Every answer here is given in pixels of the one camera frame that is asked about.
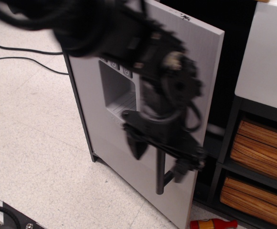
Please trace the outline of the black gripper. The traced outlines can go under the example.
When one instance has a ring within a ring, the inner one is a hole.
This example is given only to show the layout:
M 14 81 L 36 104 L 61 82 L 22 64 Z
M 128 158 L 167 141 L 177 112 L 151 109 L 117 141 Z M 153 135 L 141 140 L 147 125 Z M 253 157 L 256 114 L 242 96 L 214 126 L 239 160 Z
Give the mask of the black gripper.
M 140 160 L 149 145 L 176 158 L 173 169 L 174 182 L 181 183 L 191 170 L 202 170 L 206 152 L 189 131 L 185 129 L 180 113 L 167 119 L 149 119 L 138 111 L 125 110 L 127 142 L 135 159 Z

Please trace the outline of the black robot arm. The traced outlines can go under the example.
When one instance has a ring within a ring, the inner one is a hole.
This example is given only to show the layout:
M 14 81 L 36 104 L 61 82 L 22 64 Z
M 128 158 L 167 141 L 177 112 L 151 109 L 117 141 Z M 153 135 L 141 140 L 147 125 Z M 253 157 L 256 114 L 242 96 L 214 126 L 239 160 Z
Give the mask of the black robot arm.
M 189 107 L 201 95 L 202 82 L 183 43 L 172 32 L 124 0 L 8 0 L 24 15 L 16 19 L 0 10 L 0 20 L 17 28 L 51 29 L 63 50 L 74 57 L 99 57 L 140 75 L 141 110 L 123 111 L 124 130 L 136 159 L 147 147 L 176 159 L 171 172 L 158 179 L 180 183 L 190 170 L 204 167 L 205 151 L 186 127 Z

